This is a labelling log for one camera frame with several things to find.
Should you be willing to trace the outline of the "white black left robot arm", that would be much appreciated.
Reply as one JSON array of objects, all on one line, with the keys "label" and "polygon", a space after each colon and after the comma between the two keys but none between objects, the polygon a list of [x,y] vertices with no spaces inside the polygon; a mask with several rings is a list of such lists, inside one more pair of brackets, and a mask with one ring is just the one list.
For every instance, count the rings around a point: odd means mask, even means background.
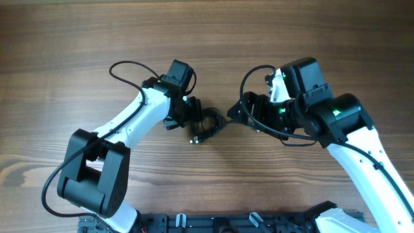
[{"label": "white black left robot arm", "polygon": [[75,131],[58,167],[57,194],[110,232],[133,231],[139,213],[124,199],[131,152],[158,122],[171,130],[201,121],[201,104],[190,96],[196,80],[187,63],[174,60],[166,74],[143,81],[138,96],[110,122]]}]

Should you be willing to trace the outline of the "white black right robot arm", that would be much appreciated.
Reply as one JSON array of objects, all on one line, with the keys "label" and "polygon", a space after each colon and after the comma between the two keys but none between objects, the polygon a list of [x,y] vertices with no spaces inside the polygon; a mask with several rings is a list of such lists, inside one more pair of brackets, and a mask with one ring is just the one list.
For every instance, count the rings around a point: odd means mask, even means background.
[{"label": "white black right robot arm", "polygon": [[326,202],[309,210],[305,230],[317,232],[412,232],[413,194],[380,141],[372,118],[352,94],[332,95],[313,57],[301,58],[265,76],[267,94],[240,90],[227,115],[279,140],[296,136],[329,151],[347,172],[376,227],[348,216]]}]

